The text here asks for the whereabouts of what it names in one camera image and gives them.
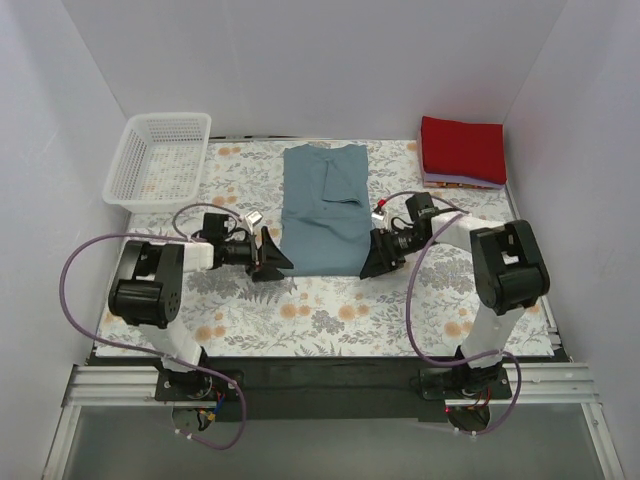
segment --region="white wall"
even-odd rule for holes
[[[502,122],[565,0],[63,0],[127,116],[212,133],[413,138]]]
[[[506,121],[511,182],[562,339],[593,370],[630,478],[640,478],[639,27],[635,0],[569,0]]]
[[[64,320],[62,263],[83,239],[121,230],[103,205],[124,115],[59,0],[0,0],[0,478],[40,478],[73,362],[90,342]],[[94,328],[115,246],[73,275],[73,308]]]

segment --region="floral tablecloth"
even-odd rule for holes
[[[422,189],[416,144],[410,141],[256,141],[209,145],[200,201],[239,212],[259,210],[276,242],[281,235],[282,154],[304,143],[325,148],[364,144],[369,155],[369,197]],[[474,215],[510,220],[504,191],[432,190]],[[404,199],[388,207],[406,216]],[[204,209],[180,222],[198,230]],[[130,230],[173,234],[171,215],[133,215]],[[185,275],[179,316],[209,355],[413,355],[404,323],[404,301],[416,255],[399,271],[361,281],[351,277],[287,278],[253,284],[241,267]],[[438,245],[418,275],[413,301],[414,332],[423,351],[452,355],[473,325],[478,307],[471,255]],[[547,319],[541,305],[529,309],[508,342],[516,355],[551,355]],[[105,308],[100,335],[146,345],[136,329]],[[97,344],[98,356],[132,355]]]

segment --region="wire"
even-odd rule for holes
[[[409,286],[407,288],[407,299],[406,299],[406,302],[405,302],[405,323],[406,323],[406,328],[407,328],[407,336],[409,337],[409,342],[411,343],[411,347],[413,347],[413,350],[416,352],[418,357],[420,357],[425,362],[433,365],[434,367],[441,367],[441,368],[458,367],[460,365],[465,365],[465,364],[467,364],[469,362],[473,362],[473,361],[479,360],[481,358],[491,357],[491,356],[500,355],[500,354],[504,355],[505,357],[507,357],[507,358],[509,358],[510,360],[513,361],[513,364],[514,364],[514,366],[516,368],[516,373],[517,373],[517,385],[516,385],[516,391],[513,393],[513,397],[511,399],[511,403],[507,407],[507,410],[505,411],[505,413],[498,420],[496,420],[492,425],[488,426],[486,429],[481,430],[479,432],[465,432],[465,431],[462,431],[462,433],[465,433],[467,435],[475,436],[476,434],[477,435],[484,435],[484,434],[493,432],[494,430],[499,428],[500,425],[502,425],[507,420],[507,418],[509,418],[511,413],[513,412],[513,409],[515,408],[516,403],[518,401],[518,397],[520,397],[520,391],[522,390],[522,369],[520,368],[520,363],[518,362],[518,359],[515,357],[515,355],[513,355],[510,352],[500,351],[500,350],[489,350],[487,352],[478,353],[477,355],[472,355],[472,356],[470,356],[468,358],[464,358],[464,359],[461,359],[461,360],[451,360],[451,361],[433,360],[432,358],[430,358],[427,355],[425,355],[424,353],[422,353],[422,351],[420,350],[420,347],[418,347],[418,344],[416,342],[415,337],[413,336],[413,331],[412,331],[412,328],[411,328],[411,297],[413,296],[413,288],[415,286],[416,277],[418,276],[418,271],[420,270],[420,266],[422,265],[422,261],[424,260],[424,257],[427,255],[427,252],[429,251],[429,249],[435,243],[436,239],[442,234],[442,232],[444,232],[447,228],[449,228],[451,225],[453,225],[455,222],[457,222],[463,216],[464,215],[462,213],[460,213],[460,214],[456,215],[455,217],[453,217],[448,222],[446,222],[442,227],[440,227],[431,236],[431,238],[429,238],[429,240],[427,241],[427,244],[424,246],[424,248],[420,252],[420,255],[418,256],[416,264],[413,267],[413,270],[411,271],[411,277],[409,278]],[[432,426],[432,427],[429,427],[429,428],[433,428],[433,429],[436,429],[436,430],[443,430],[442,428],[439,428],[439,427],[436,427],[436,426]]]
[[[417,193],[425,193],[425,192],[418,192],[417,190],[403,190],[401,192],[392,193],[391,195],[386,197],[384,199],[384,201],[385,201],[385,203],[387,203],[389,200],[392,200],[392,199],[394,199],[396,197],[399,197],[401,195],[416,195]],[[461,212],[468,213],[466,210],[462,210],[461,208],[456,206],[453,202],[450,202],[449,200],[445,200],[442,197],[438,197],[436,195],[431,195],[431,198],[433,198],[434,200],[437,200],[437,201],[439,201],[441,203],[444,203],[445,205],[449,205],[451,208],[455,208],[456,210],[460,210]]]
[[[121,343],[121,342],[116,342],[113,340],[107,340],[106,338],[102,338],[99,335],[87,330],[86,328],[84,328],[83,326],[81,326],[76,320],[75,318],[73,318],[73,315],[71,314],[71,311],[69,310],[69,306],[67,304],[67,297],[66,297],[66,282],[67,282],[67,275],[69,273],[69,268],[71,267],[71,264],[73,263],[73,261],[76,259],[76,257],[78,255],[80,255],[80,253],[85,250],[86,248],[90,247],[91,245],[101,242],[103,240],[109,240],[112,238],[148,238],[151,240],[165,240],[165,241],[172,241],[172,242],[187,242],[188,240],[183,239],[183,238],[176,238],[176,237],[167,237],[164,235],[152,235],[152,234],[147,234],[147,233],[108,233],[106,235],[100,235],[98,237],[92,238],[91,240],[87,240],[85,243],[83,243],[82,245],[80,245],[78,248],[76,248],[73,253],[71,253],[71,255],[69,255],[69,258],[67,259],[67,261],[64,263],[64,266],[62,267],[62,272],[60,273],[60,283],[58,286],[58,295],[60,297],[60,306],[62,307],[62,312],[64,313],[64,316],[67,318],[67,320],[69,321],[69,323],[71,324],[71,326],[73,328],[75,328],[78,332],[80,332],[82,335],[84,335],[85,337],[88,337],[96,342],[100,342],[100,343],[104,343],[105,345],[109,345],[111,347],[116,347],[116,348],[125,348],[127,350],[134,350],[137,352],[143,352],[143,353],[149,353],[151,355],[156,355],[158,357],[161,358],[166,358],[171,360],[174,363],[177,363],[178,365],[182,365],[183,367],[189,368],[189,369],[193,369],[193,370],[197,370],[199,372],[203,372],[206,373],[207,375],[211,375],[213,377],[219,378],[224,382],[230,383],[231,385],[233,385],[233,387],[235,388],[237,394],[238,394],[238,399],[240,401],[240,408],[242,411],[242,420],[240,423],[240,426],[238,427],[238,431],[236,432],[235,436],[231,439],[231,441],[229,441],[228,443],[224,444],[224,445],[218,445],[215,444],[213,442],[210,442],[209,440],[206,440],[202,437],[198,437],[196,435],[191,434],[191,432],[188,432],[186,430],[182,430],[182,429],[176,429],[176,433],[180,433],[181,435],[184,435],[187,438],[190,438],[192,440],[195,440],[196,442],[205,445],[213,450],[227,450],[231,447],[233,447],[236,443],[238,443],[238,441],[240,440],[240,437],[242,437],[242,433],[244,432],[244,429],[246,427],[247,424],[247,402],[246,399],[244,397],[244,393],[242,392],[242,390],[240,389],[240,386],[238,385],[238,382],[236,382],[233,378],[228,377],[227,375],[224,375],[223,373],[220,372],[216,372],[215,370],[211,370],[209,368],[206,367],[201,367],[199,365],[193,365],[189,362],[185,362],[184,360],[180,359],[180,358],[176,358],[174,356],[168,355],[164,352],[161,352],[159,350],[155,350],[153,348],[147,348],[147,347],[140,347],[137,345],[130,345],[130,344],[126,344],[126,343]]]
[[[202,400],[203,398],[206,398],[209,396],[209,394],[211,393],[211,390],[213,389],[213,378],[211,377],[207,377],[209,379],[209,389],[207,390],[206,393],[200,395],[199,397],[192,397],[189,396],[190,399],[192,400]]]
[[[214,205],[213,203],[206,203],[206,202],[192,203],[191,205],[187,205],[186,207],[182,207],[180,210],[178,210],[173,215],[173,218],[171,219],[171,225],[173,226],[173,229],[178,233],[178,235],[180,235],[185,239],[188,239],[189,236],[178,228],[178,217],[182,213],[186,212],[187,210],[191,210],[192,208],[196,208],[196,207],[213,207],[213,208],[217,208],[218,210],[222,210],[223,212],[227,212],[236,221],[236,225],[238,224],[237,222],[238,222],[238,219],[240,218],[240,214],[238,212],[234,212],[233,210],[227,207],[221,207],[218,205]]]
[[[218,412],[220,411],[220,409],[222,408],[222,404],[224,403],[224,399],[225,398],[226,398],[226,395],[222,395],[222,397],[218,400],[216,408],[213,409],[213,414],[214,415],[217,415]]]
[[[487,388],[487,399],[484,401],[484,403],[482,404],[482,407],[480,408],[484,408],[487,405],[489,405],[489,400],[491,400],[491,389]]]
[[[404,230],[402,227],[398,227],[396,225],[396,222],[402,222],[405,226],[407,226],[409,228],[413,227],[412,223],[409,223],[409,222],[407,222],[406,220],[403,220],[400,217],[393,217],[391,219],[391,228],[393,229],[394,232],[400,232],[400,231]]]

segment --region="gray leaf pattern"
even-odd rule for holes
[[[256,141],[209,145],[199,201],[238,212],[259,210],[275,240],[282,232],[282,155],[304,141]],[[365,145],[369,155],[371,204],[400,190],[423,190],[415,142],[404,140],[308,142],[322,148]],[[430,189],[474,215],[511,220],[503,191]],[[404,199],[387,205],[407,218]],[[201,227],[205,208],[180,219],[185,232]],[[171,215],[133,215],[129,230],[173,234]],[[390,356],[414,355],[407,340],[404,304],[416,255],[399,271],[360,281],[346,277],[286,278],[254,284],[242,267],[185,275],[179,318],[210,355]],[[478,308],[470,254],[436,245],[424,260],[413,295],[414,335],[432,355],[452,355],[468,334]],[[135,328],[111,316],[105,306],[100,334],[148,346]],[[541,305],[529,309],[509,338],[516,355],[551,355],[547,319]],[[132,355],[98,345],[100,356]]]

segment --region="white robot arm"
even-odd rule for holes
[[[383,205],[374,213],[381,215]],[[360,278],[400,268],[405,255],[424,248],[434,232],[461,215],[457,209],[436,208],[428,193],[413,195],[406,205],[413,224],[371,231],[371,250]],[[500,223],[464,214],[439,234],[437,242],[471,253],[481,301],[473,328],[456,358],[502,351],[525,308],[549,291],[549,275],[531,226],[524,220]],[[467,385],[486,383],[495,378],[501,363],[501,354],[486,356],[471,360],[454,373]]]

